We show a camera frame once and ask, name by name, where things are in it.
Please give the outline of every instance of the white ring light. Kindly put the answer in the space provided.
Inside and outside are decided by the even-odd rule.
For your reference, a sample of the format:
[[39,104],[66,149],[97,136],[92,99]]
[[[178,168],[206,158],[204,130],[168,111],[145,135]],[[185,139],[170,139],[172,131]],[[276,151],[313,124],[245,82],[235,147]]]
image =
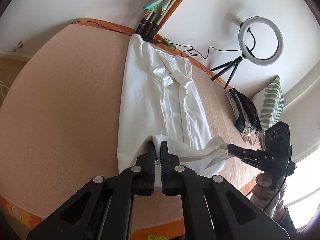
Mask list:
[[[264,23],[264,24],[270,26],[277,36],[278,47],[277,47],[277,50],[274,53],[274,55],[272,55],[270,58],[266,58],[266,59],[256,58],[252,54],[252,52],[249,51],[249,49],[247,48],[247,46],[244,43],[244,36],[245,36],[247,30],[249,29],[249,27],[252,24],[255,24],[255,23]],[[256,16],[256,17],[251,17],[251,18],[247,19],[240,28],[238,39],[239,39],[239,45],[240,45],[240,48],[242,50],[243,55],[251,62],[253,62],[257,65],[260,65],[260,66],[268,66],[268,65],[275,63],[280,58],[280,56],[283,52],[283,37],[282,37],[282,34],[281,34],[279,28],[273,22],[271,22],[270,20],[263,18],[263,17]]]

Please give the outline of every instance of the white cloth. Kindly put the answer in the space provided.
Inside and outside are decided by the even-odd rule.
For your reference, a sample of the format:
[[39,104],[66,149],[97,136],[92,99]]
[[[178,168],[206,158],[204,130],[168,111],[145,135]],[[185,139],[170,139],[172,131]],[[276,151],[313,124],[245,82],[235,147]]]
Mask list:
[[[214,165],[229,157],[222,138],[216,137],[208,144],[211,134],[190,61],[154,49],[139,35],[133,35],[121,95],[119,172],[146,153],[146,142],[152,138],[156,147],[165,138],[169,152],[200,175],[219,172],[224,163]],[[207,144],[210,149],[201,150]]]

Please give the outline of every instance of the dark sleeve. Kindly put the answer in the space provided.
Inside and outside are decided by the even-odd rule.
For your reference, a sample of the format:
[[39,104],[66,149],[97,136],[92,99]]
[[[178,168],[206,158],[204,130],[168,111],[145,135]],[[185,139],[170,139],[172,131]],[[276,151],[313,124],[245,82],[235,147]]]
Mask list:
[[295,240],[299,233],[297,232],[297,229],[294,227],[292,219],[289,214],[289,210],[287,207],[284,207],[285,214],[283,218],[278,222],[278,224],[285,230],[287,231],[290,240]]

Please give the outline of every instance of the striped pillow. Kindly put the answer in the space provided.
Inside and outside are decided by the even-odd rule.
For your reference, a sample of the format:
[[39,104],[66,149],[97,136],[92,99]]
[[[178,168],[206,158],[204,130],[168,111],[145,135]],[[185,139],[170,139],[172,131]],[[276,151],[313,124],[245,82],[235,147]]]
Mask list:
[[276,78],[252,99],[257,108],[262,130],[279,122],[284,107],[280,78]]

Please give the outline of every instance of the gloved hand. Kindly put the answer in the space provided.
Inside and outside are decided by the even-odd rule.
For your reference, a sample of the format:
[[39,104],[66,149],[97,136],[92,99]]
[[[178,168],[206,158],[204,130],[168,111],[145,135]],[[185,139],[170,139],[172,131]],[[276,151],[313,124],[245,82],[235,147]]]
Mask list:
[[[266,205],[269,203],[270,199],[274,196],[274,194],[278,191],[281,186],[284,177],[280,178],[276,184],[276,190],[271,190],[270,186],[272,183],[271,173],[265,172],[260,173],[256,177],[256,183],[252,189],[251,202],[253,202],[258,208],[263,210]],[[273,201],[265,210],[265,213],[270,217],[274,218],[283,208],[283,195],[286,188],[286,183],[281,188],[280,192],[276,195]]]

